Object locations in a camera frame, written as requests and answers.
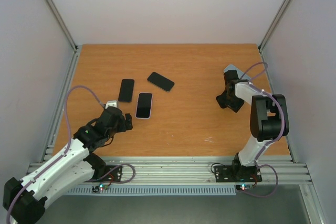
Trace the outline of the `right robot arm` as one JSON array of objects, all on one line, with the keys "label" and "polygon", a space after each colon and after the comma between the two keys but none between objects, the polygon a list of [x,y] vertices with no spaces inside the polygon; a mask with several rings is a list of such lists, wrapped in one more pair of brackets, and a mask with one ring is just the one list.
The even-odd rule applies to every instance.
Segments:
[{"label": "right robot arm", "polygon": [[289,133],[286,98],[255,87],[249,80],[238,76],[236,70],[224,72],[225,90],[216,97],[222,109],[238,112],[247,103],[250,111],[251,136],[230,165],[218,165],[213,173],[217,182],[261,182],[257,161],[265,151]]}]

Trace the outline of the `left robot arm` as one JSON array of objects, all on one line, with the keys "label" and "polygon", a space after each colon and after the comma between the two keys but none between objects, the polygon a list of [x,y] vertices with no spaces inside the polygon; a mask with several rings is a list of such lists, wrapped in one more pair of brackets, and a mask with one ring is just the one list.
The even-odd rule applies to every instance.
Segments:
[{"label": "left robot arm", "polygon": [[132,116],[113,106],[80,127],[55,156],[22,179],[11,178],[4,185],[6,223],[36,223],[60,196],[85,182],[121,184],[122,166],[108,166],[94,152],[112,143],[114,135],[133,128]]}]

